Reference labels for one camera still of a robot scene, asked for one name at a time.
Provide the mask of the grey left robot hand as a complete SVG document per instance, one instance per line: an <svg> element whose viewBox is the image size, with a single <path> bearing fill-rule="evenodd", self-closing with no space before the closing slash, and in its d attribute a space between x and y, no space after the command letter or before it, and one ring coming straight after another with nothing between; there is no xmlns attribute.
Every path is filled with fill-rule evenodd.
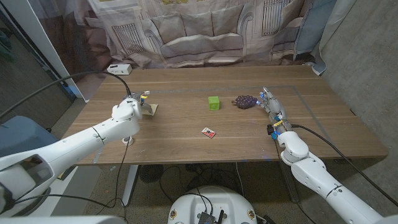
<svg viewBox="0 0 398 224"><path fill-rule="evenodd" d="M143 92L131 92L130 94L127 94L123 99L135 99L138 101L139 108L141 110L147 111L149 114L153 114L154 110L152 109L152 106L148 103L145 102L145 99L150 95L150 91L146 90Z"/></svg>

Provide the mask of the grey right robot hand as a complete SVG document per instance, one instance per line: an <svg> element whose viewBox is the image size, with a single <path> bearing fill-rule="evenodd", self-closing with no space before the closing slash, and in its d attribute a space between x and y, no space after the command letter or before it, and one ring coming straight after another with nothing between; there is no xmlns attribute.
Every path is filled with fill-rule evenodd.
<svg viewBox="0 0 398 224"><path fill-rule="evenodd" d="M271 124L267 125L268 135L276 140L282 133L292 131L283 104L274 97L268 88L264 86L259 96L260 100L257 100L256 104L268 114L271 121Z"/></svg>

